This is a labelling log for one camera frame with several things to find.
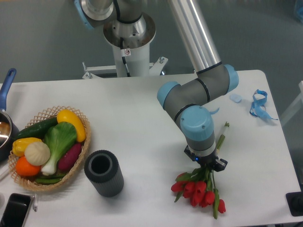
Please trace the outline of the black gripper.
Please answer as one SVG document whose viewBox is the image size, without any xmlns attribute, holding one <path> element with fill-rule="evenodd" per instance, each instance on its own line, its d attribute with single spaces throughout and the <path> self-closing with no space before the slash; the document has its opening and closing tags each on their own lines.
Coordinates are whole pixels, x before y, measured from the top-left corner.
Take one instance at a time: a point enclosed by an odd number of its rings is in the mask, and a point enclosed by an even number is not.
<svg viewBox="0 0 303 227">
<path fill-rule="evenodd" d="M 228 161 L 224 159 L 218 159 L 217 149 L 210 148 L 211 153 L 207 154 L 207 150 L 203 151 L 202 154 L 194 152 L 189 146 L 186 146 L 184 153 L 194 162 L 197 162 L 201 166 L 211 166 L 216 172 L 224 171 L 228 165 Z"/>
</svg>

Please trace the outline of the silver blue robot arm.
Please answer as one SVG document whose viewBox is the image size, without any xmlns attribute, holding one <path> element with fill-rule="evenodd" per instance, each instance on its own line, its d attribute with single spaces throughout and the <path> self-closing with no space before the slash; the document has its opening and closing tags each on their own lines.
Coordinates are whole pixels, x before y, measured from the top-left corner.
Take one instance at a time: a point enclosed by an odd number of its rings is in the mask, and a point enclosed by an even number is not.
<svg viewBox="0 0 303 227">
<path fill-rule="evenodd" d="M 168 4 L 196 78 L 184 85 L 165 83 L 157 99 L 184 134 L 185 153 L 198 164 L 220 172 L 227 162 L 217 155 L 214 122 L 205 104 L 234 90 L 239 77 L 231 65 L 222 64 L 198 2 L 170 0 Z M 156 28 L 140 0 L 76 0 L 74 5 L 87 28 L 103 26 L 118 77 L 151 75 L 150 43 Z"/>
</svg>

